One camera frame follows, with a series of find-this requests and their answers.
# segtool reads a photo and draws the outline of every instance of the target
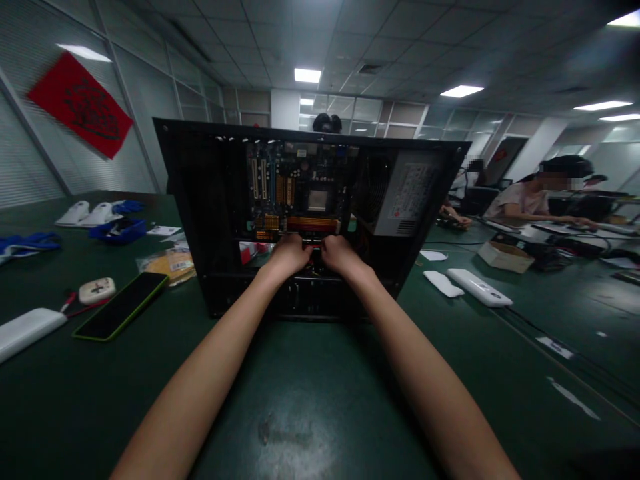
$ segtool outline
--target red poster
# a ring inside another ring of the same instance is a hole
[[[70,52],[28,97],[108,158],[114,158],[133,121]]]

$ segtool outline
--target fluorescent light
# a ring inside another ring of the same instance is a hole
[[[480,90],[484,90],[483,87],[470,87],[468,85],[460,85],[454,89],[447,90],[446,92],[442,92],[440,94],[441,97],[455,97],[462,98],[470,95],[472,93],[479,92]]]
[[[322,72],[320,70],[293,69],[293,76],[295,77],[296,81],[319,83],[320,75],[322,75]]]
[[[640,113],[630,113],[628,115],[618,115],[616,117],[602,117],[599,120],[604,120],[604,121],[640,120]]]
[[[614,27],[640,28],[640,10],[636,10],[635,12],[631,12],[624,17],[620,17],[617,20],[611,21],[607,25],[612,25]]]
[[[609,102],[594,103],[593,105],[583,105],[582,107],[574,108],[574,110],[606,110],[608,108],[626,107],[627,105],[631,105],[631,102],[621,102],[618,100],[614,100]]]
[[[58,45],[58,47],[60,48],[64,48],[64,50],[70,51],[71,53],[75,53],[82,58],[86,58],[89,60],[106,61],[111,63],[111,59],[108,59],[104,55],[100,55],[99,53],[80,45],[61,45],[60,43],[56,43],[56,45]]]

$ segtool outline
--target hand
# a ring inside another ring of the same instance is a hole
[[[263,268],[276,280],[284,281],[308,264],[312,251],[312,245],[302,248],[302,237],[297,233],[285,235],[273,248]]]
[[[570,215],[565,215],[563,217],[555,217],[554,221],[558,221],[558,222],[562,222],[562,223],[576,223],[577,222],[577,218],[576,217],[572,217]]]
[[[592,220],[589,220],[587,218],[583,218],[583,217],[578,217],[575,220],[576,223],[580,224],[580,225],[586,225],[589,228],[598,228],[598,224]]]
[[[367,267],[342,235],[325,237],[320,248],[325,265],[343,277]]]

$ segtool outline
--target computer case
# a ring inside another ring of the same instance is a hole
[[[468,142],[349,137],[154,119],[169,184],[209,314],[219,317],[258,266],[239,242],[277,242],[296,231],[319,244],[344,235],[397,298]],[[360,321],[349,286],[319,250],[273,298],[267,315]]]

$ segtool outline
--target green phone case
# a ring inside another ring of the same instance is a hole
[[[127,288],[136,280],[138,280],[138,277],[140,277],[140,275],[144,275],[145,272],[140,273],[136,278],[134,278],[133,280],[131,280],[127,286],[122,289],[122,291],[120,291],[118,294],[116,294],[116,296],[114,298],[112,298],[112,300],[110,300],[110,302],[112,301],[116,301],[116,299],[118,298],[118,295],[122,295],[124,292],[126,292]],[[96,313],[94,313],[86,322],[84,322],[82,325],[80,325],[78,328],[76,328],[76,330],[74,330],[74,332],[71,334],[71,336],[73,338],[78,338],[78,339],[82,339],[82,340],[92,340],[92,341],[99,341],[99,342],[108,342],[113,340],[114,338],[116,338],[118,336],[118,334],[120,334],[120,332],[127,326],[127,324],[133,320],[135,318],[135,316],[138,314],[138,312],[140,312],[140,310],[142,310],[142,308],[144,308],[144,306],[146,306],[146,304],[148,304],[152,298],[154,298],[154,296],[156,296],[156,294],[158,293],[158,290],[160,290],[162,287],[165,286],[165,284],[168,282],[169,280],[169,276],[165,275],[165,279],[162,280],[162,282],[160,282],[158,284],[158,286],[156,288],[153,289],[153,291],[147,296],[147,298],[145,298],[144,300],[142,300],[142,302],[140,302],[140,304],[135,308],[134,311],[132,311],[129,316],[127,318],[125,318],[123,320],[123,322],[118,326],[118,328],[116,328],[116,330],[113,331],[113,333],[108,336],[105,339],[102,338],[96,338],[96,337],[86,337],[84,335],[78,335],[78,331],[80,329],[82,329],[82,327],[84,327],[86,324],[88,324],[91,320],[93,320],[94,317],[96,317],[97,315],[100,314],[100,312],[102,312],[102,310],[110,303],[106,303],[102,306],[102,308],[100,308],[100,310],[98,310]]]

